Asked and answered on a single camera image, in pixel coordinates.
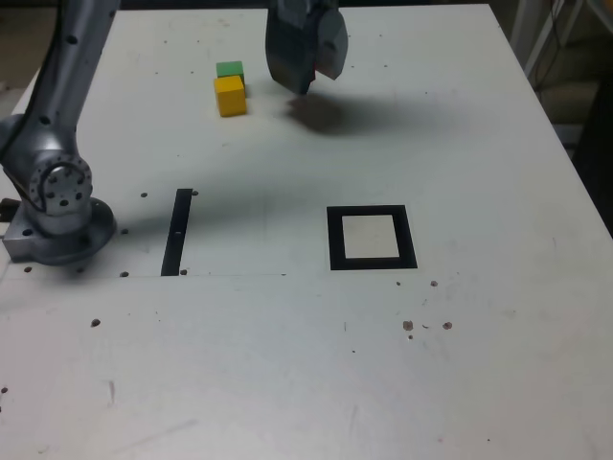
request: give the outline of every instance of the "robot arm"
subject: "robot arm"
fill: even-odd
[[[92,256],[116,224],[91,197],[77,148],[79,115],[121,0],[67,0],[23,115],[0,123],[0,164],[22,201],[3,243],[14,262],[65,265]],[[274,0],[266,59],[273,79],[305,94],[315,70],[336,79],[348,39],[337,0]]]

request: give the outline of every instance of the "yellow cube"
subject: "yellow cube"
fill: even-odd
[[[245,87],[238,75],[215,80],[217,107],[222,117],[233,117],[247,113]]]

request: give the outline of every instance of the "table surface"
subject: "table surface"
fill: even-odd
[[[613,457],[613,244],[489,7],[344,14],[314,119],[265,11],[117,15],[78,140],[129,233],[30,273],[0,251],[0,458]],[[249,114],[220,119],[235,59]],[[373,204],[419,268],[330,271],[327,207]]]

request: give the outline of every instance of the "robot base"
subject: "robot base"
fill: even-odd
[[[23,205],[19,206],[3,243],[15,263],[66,265],[93,256],[111,239],[117,227],[106,203],[91,198],[92,218],[84,229],[65,236],[48,237],[35,229]]]

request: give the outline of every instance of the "cube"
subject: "cube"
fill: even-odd
[[[218,62],[217,63],[217,78],[233,77],[237,75],[240,77],[242,84],[245,84],[245,75],[242,71],[242,62],[236,60],[234,62]]]
[[[217,107],[222,117],[234,117],[247,113],[245,87],[238,75],[215,80]]]

